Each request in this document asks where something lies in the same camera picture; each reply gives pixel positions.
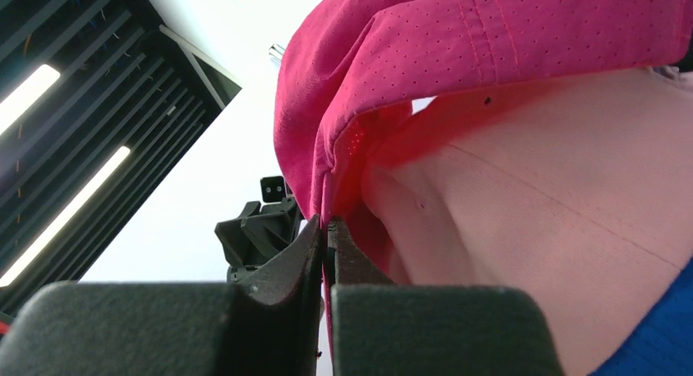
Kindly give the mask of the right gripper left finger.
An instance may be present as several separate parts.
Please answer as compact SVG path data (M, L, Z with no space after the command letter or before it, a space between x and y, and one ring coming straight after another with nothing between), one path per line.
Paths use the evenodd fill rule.
M1 342L4 375L312 375L323 235L313 217L237 283L38 291Z

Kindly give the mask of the light pink baseball cap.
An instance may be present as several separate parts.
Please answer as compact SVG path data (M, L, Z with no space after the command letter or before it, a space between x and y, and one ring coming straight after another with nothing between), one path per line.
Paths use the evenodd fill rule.
M594 374L692 264L692 76L438 98L369 159L362 189L396 280L521 289L565 371Z

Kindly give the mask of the blue baseball cap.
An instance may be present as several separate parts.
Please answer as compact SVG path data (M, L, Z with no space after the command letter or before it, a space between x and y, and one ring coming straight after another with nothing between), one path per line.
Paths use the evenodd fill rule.
M692 264L674 280L597 376L692 374Z

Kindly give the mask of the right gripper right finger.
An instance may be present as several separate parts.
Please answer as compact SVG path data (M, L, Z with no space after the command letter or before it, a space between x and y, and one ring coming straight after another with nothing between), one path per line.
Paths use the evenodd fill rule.
M499 286L399 286L328 228L336 375L561 375L542 311Z

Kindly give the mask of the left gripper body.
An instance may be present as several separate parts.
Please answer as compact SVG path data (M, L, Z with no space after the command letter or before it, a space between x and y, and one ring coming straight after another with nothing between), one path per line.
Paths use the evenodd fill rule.
M226 279L238 282L287 248L301 231L303 215L282 176L260 180L262 200L245 204L240 215L216 224L229 267Z

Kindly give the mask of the magenta baseball cap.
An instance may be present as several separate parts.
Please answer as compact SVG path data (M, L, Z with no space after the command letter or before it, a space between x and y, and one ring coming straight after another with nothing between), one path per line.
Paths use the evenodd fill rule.
M441 97L557 78L670 68L692 0L324 0L279 74L275 150L301 208L344 217L394 281L366 164Z

